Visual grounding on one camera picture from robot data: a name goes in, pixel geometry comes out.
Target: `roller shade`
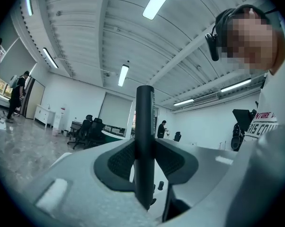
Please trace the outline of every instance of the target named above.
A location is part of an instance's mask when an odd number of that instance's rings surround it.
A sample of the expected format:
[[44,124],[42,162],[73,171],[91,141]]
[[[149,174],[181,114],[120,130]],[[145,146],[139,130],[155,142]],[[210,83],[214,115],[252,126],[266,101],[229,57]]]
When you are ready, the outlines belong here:
[[132,101],[106,94],[100,110],[99,118],[110,126],[126,129]]
[[12,23],[10,13],[5,17],[0,25],[0,38],[2,38],[1,46],[5,51],[7,51],[13,42],[18,38],[18,34]]
[[31,71],[36,61],[30,55],[20,39],[5,54],[0,63],[0,79],[9,82],[14,75],[22,75]]

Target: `black pole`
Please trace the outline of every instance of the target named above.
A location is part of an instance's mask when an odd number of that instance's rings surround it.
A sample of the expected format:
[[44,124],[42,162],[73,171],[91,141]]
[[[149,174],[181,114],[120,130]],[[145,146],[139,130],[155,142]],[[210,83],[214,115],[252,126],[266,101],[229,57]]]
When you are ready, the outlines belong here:
[[154,88],[140,86],[136,93],[135,195],[148,210],[153,200],[155,159]]

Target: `table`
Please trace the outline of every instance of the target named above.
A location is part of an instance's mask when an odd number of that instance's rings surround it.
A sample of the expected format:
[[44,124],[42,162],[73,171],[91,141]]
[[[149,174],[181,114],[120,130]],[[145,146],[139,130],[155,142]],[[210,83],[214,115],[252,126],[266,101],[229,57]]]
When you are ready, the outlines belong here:
[[[82,126],[81,122],[72,121],[71,129],[73,129],[74,132],[76,132],[77,130],[81,128],[81,126]],[[101,131],[101,132],[106,136],[106,143],[117,141],[117,140],[125,140],[125,137],[114,135],[106,131]]]

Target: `ceiling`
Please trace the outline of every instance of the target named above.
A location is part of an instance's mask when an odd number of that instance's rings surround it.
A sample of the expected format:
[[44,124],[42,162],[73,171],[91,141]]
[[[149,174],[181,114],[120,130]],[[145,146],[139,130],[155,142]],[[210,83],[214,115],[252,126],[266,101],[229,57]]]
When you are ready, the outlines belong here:
[[[23,20],[41,54],[46,47],[55,58],[59,69],[51,67],[53,73],[129,96],[140,85],[152,85],[156,104],[171,109],[178,109],[175,102],[219,92],[249,77],[255,78],[249,86],[259,87],[264,80],[262,73],[250,75],[236,65],[212,61],[205,34],[225,9],[243,3],[262,6],[267,0],[166,0],[154,20],[142,16],[149,0],[31,2],[29,16],[21,0]],[[119,87],[123,64],[130,69]]]

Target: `glossy floor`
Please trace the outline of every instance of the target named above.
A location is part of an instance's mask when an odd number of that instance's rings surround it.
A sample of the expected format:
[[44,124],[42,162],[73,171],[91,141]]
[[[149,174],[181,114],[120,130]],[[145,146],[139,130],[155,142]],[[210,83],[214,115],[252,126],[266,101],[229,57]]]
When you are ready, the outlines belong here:
[[52,129],[45,130],[45,125],[38,121],[23,116],[14,118],[14,123],[0,119],[0,179],[18,192],[63,153],[82,149],[78,146],[73,150],[73,145],[67,145],[69,137],[52,136]]

